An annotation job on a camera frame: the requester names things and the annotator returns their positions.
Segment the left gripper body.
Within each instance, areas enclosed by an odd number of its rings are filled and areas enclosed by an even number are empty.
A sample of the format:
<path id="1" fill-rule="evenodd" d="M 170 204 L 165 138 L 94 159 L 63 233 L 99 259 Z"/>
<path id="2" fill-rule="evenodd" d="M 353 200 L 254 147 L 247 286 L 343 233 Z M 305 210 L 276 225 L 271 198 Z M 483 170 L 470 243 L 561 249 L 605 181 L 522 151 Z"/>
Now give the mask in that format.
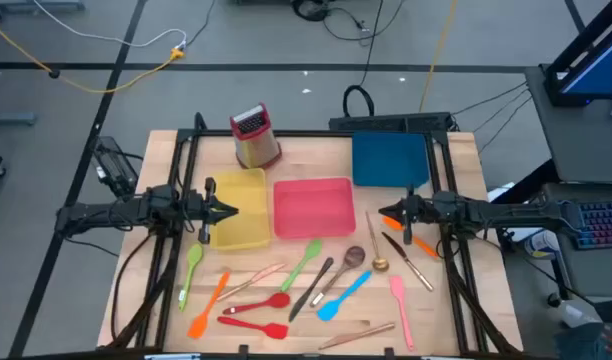
<path id="1" fill-rule="evenodd" d="M 202 244 L 210 243 L 210 227 L 215 224 L 215 215 L 212 210 L 212 200 L 215 195 L 216 182 L 213 178 L 205 181 L 205 195 L 196 189 L 191 189 L 185 200 L 185 213 L 189 220 L 199 220 L 202 222 L 198 241 Z"/>

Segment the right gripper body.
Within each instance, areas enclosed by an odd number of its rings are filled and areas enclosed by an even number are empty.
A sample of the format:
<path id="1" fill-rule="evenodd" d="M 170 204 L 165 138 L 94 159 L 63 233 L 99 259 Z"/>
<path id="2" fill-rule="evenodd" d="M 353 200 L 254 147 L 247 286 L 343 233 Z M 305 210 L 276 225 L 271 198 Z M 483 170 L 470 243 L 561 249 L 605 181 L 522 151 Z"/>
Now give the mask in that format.
<path id="1" fill-rule="evenodd" d="M 435 208 L 431 202 L 415 194 L 415 188 L 409 186 L 404 198 L 404 243 L 412 243 L 413 224 L 417 222 L 432 223 L 435 217 Z"/>

